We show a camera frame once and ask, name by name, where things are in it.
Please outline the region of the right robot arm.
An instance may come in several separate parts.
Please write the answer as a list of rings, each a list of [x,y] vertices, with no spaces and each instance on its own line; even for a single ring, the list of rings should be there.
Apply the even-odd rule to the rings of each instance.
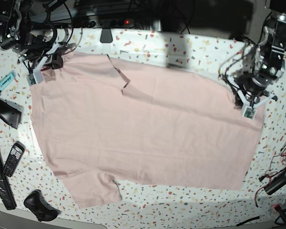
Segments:
[[[51,20],[51,13],[63,0],[41,0],[46,12],[43,22],[33,22],[29,11],[32,0],[0,0],[0,49],[13,50],[33,76],[44,66],[59,69],[63,66],[62,56],[76,49],[71,44],[72,33],[58,41],[58,25]]]

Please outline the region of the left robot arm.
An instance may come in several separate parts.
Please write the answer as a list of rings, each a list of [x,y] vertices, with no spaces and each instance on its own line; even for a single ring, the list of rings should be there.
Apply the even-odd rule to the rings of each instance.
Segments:
[[[263,25],[263,32],[254,48],[255,63],[250,72],[235,81],[250,106],[254,106],[266,88],[282,77],[285,68],[286,14],[272,12]]]

